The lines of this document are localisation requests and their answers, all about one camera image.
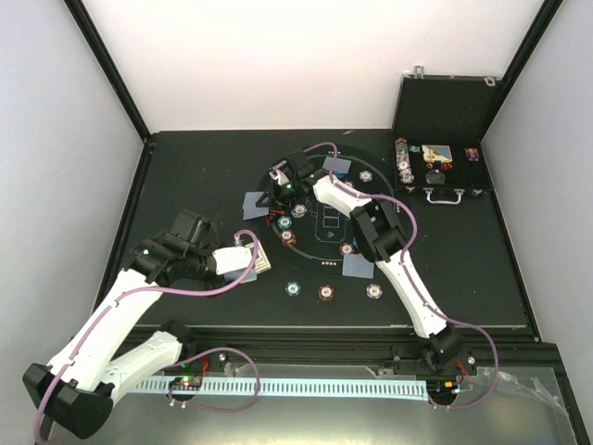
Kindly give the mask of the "dealt card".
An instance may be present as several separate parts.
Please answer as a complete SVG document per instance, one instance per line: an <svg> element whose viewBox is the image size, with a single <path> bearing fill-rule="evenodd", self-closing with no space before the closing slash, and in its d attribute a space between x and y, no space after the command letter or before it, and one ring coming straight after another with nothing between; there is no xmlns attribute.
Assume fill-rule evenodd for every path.
<svg viewBox="0 0 593 445"><path fill-rule="evenodd" d="M373 279L374 263L362 255L347 253L343 258L342 275L345 277Z"/></svg>
<svg viewBox="0 0 593 445"><path fill-rule="evenodd" d="M351 160L333 157L326 157L322 168L327 172L332 172L336 176L346 176L350 170Z"/></svg>
<svg viewBox="0 0 593 445"><path fill-rule="evenodd" d="M243 220L249 221L269 214L268 207L258 207L257 202L265 195L262 191L246 192L243 202Z"/></svg>

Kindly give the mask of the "triangular red dealer button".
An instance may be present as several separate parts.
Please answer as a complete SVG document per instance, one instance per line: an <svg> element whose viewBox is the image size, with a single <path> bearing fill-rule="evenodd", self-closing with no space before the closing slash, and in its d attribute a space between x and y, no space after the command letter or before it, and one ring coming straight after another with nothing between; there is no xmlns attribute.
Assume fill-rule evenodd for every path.
<svg viewBox="0 0 593 445"><path fill-rule="evenodd" d="M281 210L269 210L268 214L264 216L264 221L270 227L274 221L282 216L284 216L284 212Z"/></svg>

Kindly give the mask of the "green chips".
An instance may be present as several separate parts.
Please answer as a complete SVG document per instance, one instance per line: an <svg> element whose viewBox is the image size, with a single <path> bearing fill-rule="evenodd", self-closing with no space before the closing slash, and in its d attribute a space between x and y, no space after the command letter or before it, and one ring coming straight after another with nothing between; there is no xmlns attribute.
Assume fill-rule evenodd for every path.
<svg viewBox="0 0 593 445"><path fill-rule="evenodd" d="M293 225L293 221L291 217L288 216L282 216L278 219L277 221L277 225L279 227L280 230L288 230L292 227Z"/></svg>

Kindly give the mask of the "red chips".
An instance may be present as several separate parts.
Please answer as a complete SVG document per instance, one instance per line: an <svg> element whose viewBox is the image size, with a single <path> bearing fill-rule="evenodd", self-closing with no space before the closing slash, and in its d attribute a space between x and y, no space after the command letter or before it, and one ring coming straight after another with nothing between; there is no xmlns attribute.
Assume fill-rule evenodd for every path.
<svg viewBox="0 0 593 445"><path fill-rule="evenodd" d="M353 254L355 252L355 248L350 243L342 243L339 247L339 252L342 256L346 256L348 254Z"/></svg>
<svg viewBox="0 0 593 445"><path fill-rule="evenodd" d="M286 247L292 247L297 242L297 237L292 230L283 230L280 233L280 238L282 240L283 245Z"/></svg>

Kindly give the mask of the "dealt card top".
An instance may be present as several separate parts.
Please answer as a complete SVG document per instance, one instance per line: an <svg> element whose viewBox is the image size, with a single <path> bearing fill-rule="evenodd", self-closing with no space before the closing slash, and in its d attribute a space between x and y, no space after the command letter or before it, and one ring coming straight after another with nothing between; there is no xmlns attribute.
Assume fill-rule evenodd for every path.
<svg viewBox="0 0 593 445"><path fill-rule="evenodd" d="M333 157L326 157L322 168L327 172L332 172L336 176L346 176L350 170L351 160Z"/></svg>

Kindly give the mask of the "dealt card bottom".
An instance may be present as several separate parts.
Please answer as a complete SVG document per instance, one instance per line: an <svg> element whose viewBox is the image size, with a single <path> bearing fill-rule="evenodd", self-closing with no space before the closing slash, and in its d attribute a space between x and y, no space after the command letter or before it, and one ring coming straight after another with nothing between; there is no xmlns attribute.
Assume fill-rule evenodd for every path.
<svg viewBox="0 0 593 445"><path fill-rule="evenodd" d="M374 263L362 255L347 253L343 258L342 275L345 277L373 279Z"/></svg>

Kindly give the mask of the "green poker chip stack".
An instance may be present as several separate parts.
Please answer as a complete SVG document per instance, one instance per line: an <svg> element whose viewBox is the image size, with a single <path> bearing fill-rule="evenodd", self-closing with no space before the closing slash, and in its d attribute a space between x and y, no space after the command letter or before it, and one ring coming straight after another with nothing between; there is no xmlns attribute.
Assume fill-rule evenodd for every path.
<svg viewBox="0 0 593 445"><path fill-rule="evenodd" d="M289 282L285 286L285 292L290 297L296 297L301 293L301 285L298 282Z"/></svg>

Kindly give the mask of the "red poker chip stack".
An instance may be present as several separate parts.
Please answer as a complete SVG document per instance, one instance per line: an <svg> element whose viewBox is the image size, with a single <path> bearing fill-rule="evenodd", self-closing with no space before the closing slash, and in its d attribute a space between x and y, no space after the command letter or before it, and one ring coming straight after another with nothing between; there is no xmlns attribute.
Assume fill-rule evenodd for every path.
<svg viewBox="0 0 593 445"><path fill-rule="evenodd" d="M331 301L334 298L334 289L329 286L321 286L318 290L319 299L322 301Z"/></svg>

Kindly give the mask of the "purple poker chip stack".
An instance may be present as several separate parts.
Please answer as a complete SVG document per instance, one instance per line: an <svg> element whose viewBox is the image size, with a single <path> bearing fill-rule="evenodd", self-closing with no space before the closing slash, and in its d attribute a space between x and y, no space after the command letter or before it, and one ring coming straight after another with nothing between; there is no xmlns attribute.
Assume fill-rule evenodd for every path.
<svg viewBox="0 0 593 445"><path fill-rule="evenodd" d="M370 299L379 299L383 295L383 289L376 284L370 284L366 287L366 295Z"/></svg>

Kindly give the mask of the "blue backed card stack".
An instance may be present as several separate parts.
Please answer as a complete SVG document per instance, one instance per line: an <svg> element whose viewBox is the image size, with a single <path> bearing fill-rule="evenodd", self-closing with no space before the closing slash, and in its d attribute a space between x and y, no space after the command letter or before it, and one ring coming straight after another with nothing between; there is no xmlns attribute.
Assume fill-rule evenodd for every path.
<svg viewBox="0 0 593 445"><path fill-rule="evenodd" d="M256 281L258 278L258 273L254 268L251 268L248 271L242 269L228 272L223 277L226 284L230 284L233 282L237 282L238 284L245 284Z"/></svg>

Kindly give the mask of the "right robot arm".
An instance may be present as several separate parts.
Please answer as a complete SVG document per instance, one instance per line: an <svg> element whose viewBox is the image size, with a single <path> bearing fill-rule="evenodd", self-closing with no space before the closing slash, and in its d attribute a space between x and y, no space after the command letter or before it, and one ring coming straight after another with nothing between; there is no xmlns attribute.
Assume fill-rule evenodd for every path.
<svg viewBox="0 0 593 445"><path fill-rule="evenodd" d="M290 208L309 195L349 219L362 256L375 263L407 310L421 340L423 367L431 374L444 373L455 362L461 340L413 265L410 246L418 228L410 209L394 197L365 194L328 173L292 181L276 176L256 206Z"/></svg>

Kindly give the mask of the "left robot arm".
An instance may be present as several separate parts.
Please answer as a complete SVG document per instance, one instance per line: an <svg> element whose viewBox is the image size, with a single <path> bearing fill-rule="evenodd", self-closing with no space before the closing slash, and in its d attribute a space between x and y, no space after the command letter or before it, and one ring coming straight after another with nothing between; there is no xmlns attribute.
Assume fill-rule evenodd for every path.
<svg viewBox="0 0 593 445"><path fill-rule="evenodd" d="M47 364L33 363L22 377L37 408L34 441L50 419L80 439L95 434L116 404L164 368L192 368L199 348L187 328L163 324L148 340L115 355L136 322L163 295L212 298L236 287L249 273L259 247L209 243L210 222L178 222L132 250L103 301L80 331Z"/></svg>

